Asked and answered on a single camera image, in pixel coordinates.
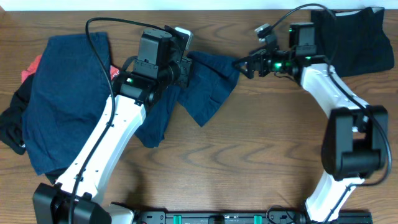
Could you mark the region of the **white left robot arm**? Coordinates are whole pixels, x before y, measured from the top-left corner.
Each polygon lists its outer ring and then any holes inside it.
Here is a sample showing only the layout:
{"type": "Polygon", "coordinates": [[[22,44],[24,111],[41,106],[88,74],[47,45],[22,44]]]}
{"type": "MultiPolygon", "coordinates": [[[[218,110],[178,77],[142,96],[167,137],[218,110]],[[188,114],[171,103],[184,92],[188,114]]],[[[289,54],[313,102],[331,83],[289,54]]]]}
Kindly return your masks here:
{"type": "Polygon", "coordinates": [[[139,53],[111,82],[102,115],[69,168],[55,185],[33,195],[37,223],[134,223],[135,211],[113,202],[102,207],[109,179],[123,150],[170,85],[186,88],[192,61],[184,56],[193,34],[175,27],[147,28],[139,53]]]}

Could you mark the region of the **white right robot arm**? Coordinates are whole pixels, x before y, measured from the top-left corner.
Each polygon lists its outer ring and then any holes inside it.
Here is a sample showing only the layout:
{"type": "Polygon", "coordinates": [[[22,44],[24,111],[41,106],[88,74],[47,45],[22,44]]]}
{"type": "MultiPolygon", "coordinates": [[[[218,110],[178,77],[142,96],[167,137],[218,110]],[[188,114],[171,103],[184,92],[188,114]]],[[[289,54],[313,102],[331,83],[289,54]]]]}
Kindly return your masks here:
{"type": "Polygon", "coordinates": [[[249,79],[255,73],[285,75],[310,93],[328,117],[321,149],[323,174],[305,210],[286,213],[289,223],[364,222],[366,215],[343,215],[340,209],[354,189],[379,185],[391,171],[387,110],[356,96],[330,59],[318,53],[314,23],[290,25],[288,51],[279,48],[272,25],[263,24],[255,33],[263,46],[233,62],[233,67],[249,79]]]}

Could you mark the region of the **navy blue shorts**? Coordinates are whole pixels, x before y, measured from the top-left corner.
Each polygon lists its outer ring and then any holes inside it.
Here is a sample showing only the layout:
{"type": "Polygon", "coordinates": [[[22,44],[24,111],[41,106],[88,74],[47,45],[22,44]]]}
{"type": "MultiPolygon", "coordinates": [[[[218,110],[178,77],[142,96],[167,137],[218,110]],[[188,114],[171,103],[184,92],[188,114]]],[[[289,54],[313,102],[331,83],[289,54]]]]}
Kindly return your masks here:
{"type": "Polygon", "coordinates": [[[158,147],[164,140],[164,133],[177,103],[202,127],[220,109],[237,85],[239,72],[232,66],[234,58],[197,51],[189,52],[187,57],[193,60],[193,76],[188,88],[169,86],[134,133],[145,147],[158,147]]]}

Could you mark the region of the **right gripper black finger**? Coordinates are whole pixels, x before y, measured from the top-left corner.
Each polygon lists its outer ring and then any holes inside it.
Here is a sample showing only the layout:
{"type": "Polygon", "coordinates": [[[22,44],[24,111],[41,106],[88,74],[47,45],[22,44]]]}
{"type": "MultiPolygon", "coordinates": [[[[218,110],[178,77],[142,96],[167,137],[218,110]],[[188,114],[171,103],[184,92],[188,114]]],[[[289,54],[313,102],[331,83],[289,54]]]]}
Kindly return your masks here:
{"type": "Polygon", "coordinates": [[[254,72],[251,70],[250,66],[246,63],[234,64],[233,68],[242,73],[248,79],[254,78],[254,72]]]}
{"type": "Polygon", "coordinates": [[[250,52],[247,56],[243,58],[239,58],[233,62],[233,64],[240,64],[240,63],[254,63],[257,59],[257,52],[250,52]]]}

